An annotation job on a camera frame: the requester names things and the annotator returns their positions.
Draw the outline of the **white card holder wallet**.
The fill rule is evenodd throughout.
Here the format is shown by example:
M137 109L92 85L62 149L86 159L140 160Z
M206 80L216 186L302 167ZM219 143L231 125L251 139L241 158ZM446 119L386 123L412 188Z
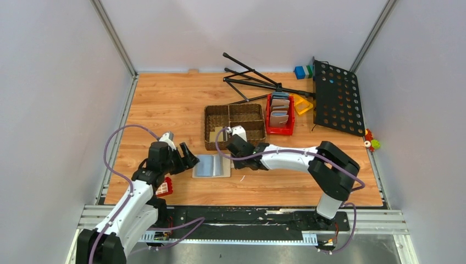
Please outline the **white card holder wallet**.
M192 177L211 179L231 177L231 161L221 155L198 155Z

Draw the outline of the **brown wicker divided basket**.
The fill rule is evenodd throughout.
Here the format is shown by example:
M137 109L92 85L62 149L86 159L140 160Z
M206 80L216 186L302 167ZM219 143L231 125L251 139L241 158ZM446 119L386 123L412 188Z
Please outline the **brown wicker divided basket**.
M215 136L224 127L242 126L247 141L256 145L266 139L264 111L260 104L209 105L204 108L204 145L215 151Z

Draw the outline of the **gold credit cards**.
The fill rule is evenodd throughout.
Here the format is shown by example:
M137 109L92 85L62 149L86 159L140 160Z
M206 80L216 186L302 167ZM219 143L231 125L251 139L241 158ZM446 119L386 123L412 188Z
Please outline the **gold credit cards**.
M209 142L226 142L228 137L228 132L220 126L216 126L213 131L208 133Z

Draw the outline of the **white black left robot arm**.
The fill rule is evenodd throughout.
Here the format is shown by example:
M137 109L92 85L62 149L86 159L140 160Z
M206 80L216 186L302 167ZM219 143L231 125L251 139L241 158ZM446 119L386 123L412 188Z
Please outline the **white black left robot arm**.
M125 195L109 215L92 229L83 229L77 238L76 263L126 263L130 252L151 227L168 221L164 199L156 191L168 174L176 175L194 168L196 157L181 143L156 141L148 156L133 174Z

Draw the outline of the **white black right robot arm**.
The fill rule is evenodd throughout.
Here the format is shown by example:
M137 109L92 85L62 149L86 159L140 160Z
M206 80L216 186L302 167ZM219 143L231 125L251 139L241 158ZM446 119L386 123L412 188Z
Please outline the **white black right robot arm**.
M254 146L233 135L226 148L236 169L286 169L310 174L323 191L314 214L315 225L323 230L335 224L337 210L351 192L364 187L357 179L359 164L329 141L308 148L285 148L265 142Z

